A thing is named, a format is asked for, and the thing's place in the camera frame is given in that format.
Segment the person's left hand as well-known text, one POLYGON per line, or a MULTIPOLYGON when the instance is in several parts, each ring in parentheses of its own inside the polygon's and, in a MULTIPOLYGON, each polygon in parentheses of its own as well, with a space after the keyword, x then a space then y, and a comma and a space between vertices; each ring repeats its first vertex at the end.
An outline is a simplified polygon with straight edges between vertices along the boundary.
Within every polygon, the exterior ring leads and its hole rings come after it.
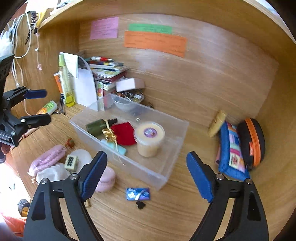
POLYGON ((6 161, 6 155, 10 152, 10 145, 0 143, 0 163, 4 163, 6 161))

